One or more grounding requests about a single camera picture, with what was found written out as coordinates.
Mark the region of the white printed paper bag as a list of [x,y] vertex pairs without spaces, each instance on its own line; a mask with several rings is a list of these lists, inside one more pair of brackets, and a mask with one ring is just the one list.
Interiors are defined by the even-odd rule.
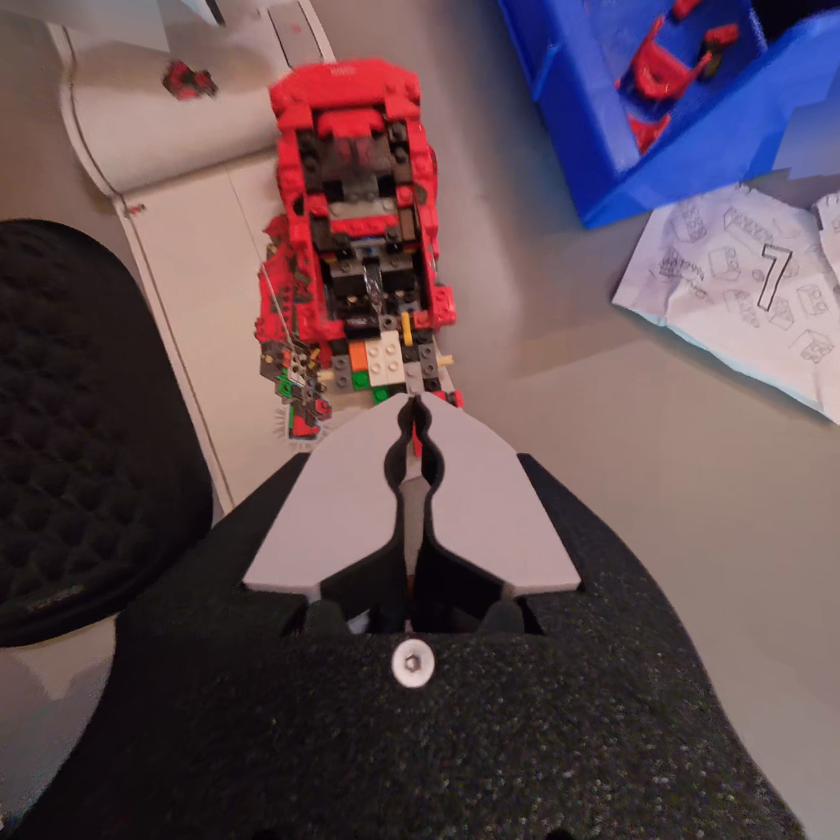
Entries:
[[827,261],[839,274],[839,192],[824,195],[814,205],[813,211],[820,228],[822,251]]
[[612,301],[838,424],[838,280],[813,209],[736,184],[653,211]]

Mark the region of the white instruction booklet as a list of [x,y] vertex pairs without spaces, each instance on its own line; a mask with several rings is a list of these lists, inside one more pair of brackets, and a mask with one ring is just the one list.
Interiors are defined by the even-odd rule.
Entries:
[[269,87],[333,50],[311,2],[217,2],[226,23],[162,2],[171,53],[47,24],[61,115],[111,201],[230,512],[303,444],[259,376],[264,229],[283,206]]

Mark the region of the red toy brick car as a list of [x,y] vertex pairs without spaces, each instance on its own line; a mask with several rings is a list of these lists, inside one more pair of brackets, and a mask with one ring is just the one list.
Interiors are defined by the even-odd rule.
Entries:
[[294,69],[269,91],[283,212],[265,228],[255,338],[283,433],[313,444],[331,396],[431,392],[456,406],[436,335],[456,323],[438,277],[438,166],[417,75],[383,59]]

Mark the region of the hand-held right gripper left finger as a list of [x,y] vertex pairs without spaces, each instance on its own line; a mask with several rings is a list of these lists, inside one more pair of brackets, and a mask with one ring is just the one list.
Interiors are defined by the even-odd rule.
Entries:
[[354,618],[406,600],[400,485],[407,394],[358,413],[311,452],[243,578],[251,591],[327,600]]

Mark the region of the black dimpled cushion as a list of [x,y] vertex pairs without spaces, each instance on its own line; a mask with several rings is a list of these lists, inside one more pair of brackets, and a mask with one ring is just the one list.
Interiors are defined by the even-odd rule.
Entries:
[[124,608],[211,527],[214,490],[151,310],[75,228],[1,224],[1,645]]

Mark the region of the loose red brick pieces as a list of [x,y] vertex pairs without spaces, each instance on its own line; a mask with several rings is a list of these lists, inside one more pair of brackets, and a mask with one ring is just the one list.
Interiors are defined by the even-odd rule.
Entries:
[[687,66],[657,42],[665,21],[666,14],[656,17],[633,54],[626,74],[632,91],[646,102],[659,106],[661,111],[653,120],[627,115],[641,155],[650,150],[669,126],[673,106],[696,81],[711,81],[717,75],[724,53],[740,38],[740,26],[735,22],[709,28],[700,41],[695,64]]

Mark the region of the blue plastic bin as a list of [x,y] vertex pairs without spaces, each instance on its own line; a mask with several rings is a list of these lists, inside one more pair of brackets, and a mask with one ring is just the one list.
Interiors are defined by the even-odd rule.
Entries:
[[[577,214],[597,228],[746,182],[778,168],[791,117],[838,82],[838,2],[501,1],[501,15]],[[709,28],[740,38],[711,81],[696,81],[645,154],[627,115],[659,106],[627,84],[631,58],[656,17],[657,42],[692,67]]]

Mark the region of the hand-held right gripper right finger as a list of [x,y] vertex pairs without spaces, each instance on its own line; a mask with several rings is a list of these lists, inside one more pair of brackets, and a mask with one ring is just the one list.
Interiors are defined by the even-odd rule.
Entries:
[[516,450],[436,395],[416,399],[429,485],[416,599],[480,620],[497,602],[573,592],[581,575]]

